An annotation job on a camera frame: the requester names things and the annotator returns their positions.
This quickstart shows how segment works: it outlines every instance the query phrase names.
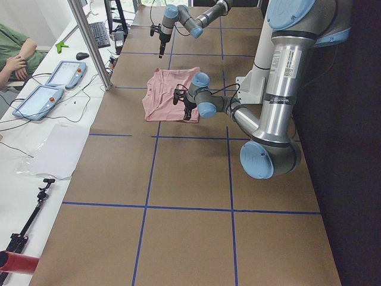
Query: table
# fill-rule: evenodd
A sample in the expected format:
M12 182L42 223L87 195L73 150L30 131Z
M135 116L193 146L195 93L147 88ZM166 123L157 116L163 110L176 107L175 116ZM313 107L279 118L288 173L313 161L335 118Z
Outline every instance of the table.
M175 32L161 60L150 13L136 15L30 285L340 285L304 160L253 180L239 162L248 138L224 114L143 119L157 67L200 66L212 90L246 74L260 11L234 9L196 42Z
M102 2L103 1L98 1L93 3L93 12L99 14L90 15L88 18L90 23L92 21L104 21L104 19L106 19ZM73 20L65 31L63 31L58 41L67 35L75 25L76 23ZM105 63L108 61L110 55L115 53L113 42L110 42L110 47L101 48L99 50ZM75 56L78 52L87 52L86 45L79 30L76 30L65 43L69 48L63 48L61 54L57 54L55 47L52 47L35 71L35 74L51 73L61 60L76 60ZM79 85L72 91L66 92L64 98L68 98L81 90L90 82L92 76L96 74L96 69L91 58L89 57L83 61L88 66L87 72ZM36 79L44 83L48 79L48 76L37 77ZM25 98L37 85L38 83L33 79L29 80L17 98ZM28 154L34 154L56 124L88 128L95 118L104 94L104 89L99 77L96 77L92 84L86 88L86 92L90 95L91 99L83 118L79 122L72 123L66 119L43 119L40 122L30 122L19 128L0 132L4 136L2 142L14 148L19 148ZM78 120L87 101L88 97L83 93L79 93L64 104L58 104L48 116L66 116L71 120ZM13 106L17 106L19 103L20 102L15 102ZM1 121L4 122L6 120L15 119L11 113L12 108L9 108ZM25 122L26 120L21 119L14 122L1 123L0 130L13 128ZM27 170L27 164L30 162L30 158L24 154L3 145L0 146L0 154L0 249L4 250L10 241L10 235L21 231L34 210L37 204L38 187L44 187L46 184L42 182L43 178L32 176L27 172L23 173L22 170ZM45 202L39 216L35 219L33 225L27 232L29 241L23 251L25 255L40 257L69 183L70 179L56 180L47 192L49 199ZM6 280L6 285L28 285L30 279L30 275L11 274Z

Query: green shirt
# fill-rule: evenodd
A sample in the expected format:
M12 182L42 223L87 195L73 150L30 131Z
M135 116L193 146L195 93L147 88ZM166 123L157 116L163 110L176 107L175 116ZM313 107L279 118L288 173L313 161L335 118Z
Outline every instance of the green shirt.
M0 24L0 70L5 67L8 58L18 55L27 38L27 36ZM44 56L44 53L36 51L26 61L28 74L35 72ZM17 78L12 74L10 80L17 80Z

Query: red cylinder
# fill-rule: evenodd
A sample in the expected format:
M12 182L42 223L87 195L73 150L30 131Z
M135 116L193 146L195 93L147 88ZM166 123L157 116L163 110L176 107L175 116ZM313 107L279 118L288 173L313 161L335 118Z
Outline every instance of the red cylinder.
M33 274L39 259L9 251L0 251L0 271Z

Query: person's arm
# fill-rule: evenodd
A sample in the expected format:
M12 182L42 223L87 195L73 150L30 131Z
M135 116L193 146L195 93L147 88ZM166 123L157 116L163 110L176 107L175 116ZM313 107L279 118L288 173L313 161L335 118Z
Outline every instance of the person's arm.
M36 42L30 38L27 38L18 54L21 57L23 57L25 60L27 60L35 53L36 48L37 48Z
M0 89L7 84L12 72L25 67L25 60L20 55L7 59L5 67L0 71Z

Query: person's hand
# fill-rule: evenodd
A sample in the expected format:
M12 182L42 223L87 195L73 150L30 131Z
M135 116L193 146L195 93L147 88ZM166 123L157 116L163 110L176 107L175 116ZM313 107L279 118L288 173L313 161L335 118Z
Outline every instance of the person's hand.
M7 59L7 63L5 64L4 68L9 70L10 72L14 72L15 70L19 70L25 67L25 59L20 55L16 55L15 57Z
M18 80L26 80L28 77L28 73L26 72L26 69L24 67L18 70L15 70L14 75L16 76Z

